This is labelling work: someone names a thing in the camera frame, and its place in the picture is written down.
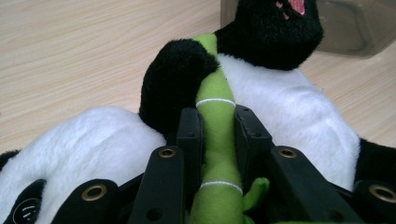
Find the wooden table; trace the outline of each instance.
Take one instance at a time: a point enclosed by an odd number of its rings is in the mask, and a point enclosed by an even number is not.
[[[159,49],[219,29],[219,13],[213,0],[0,0],[0,152],[92,106],[136,112]],[[302,69],[358,134],[396,147],[395,55],[317,52]]]

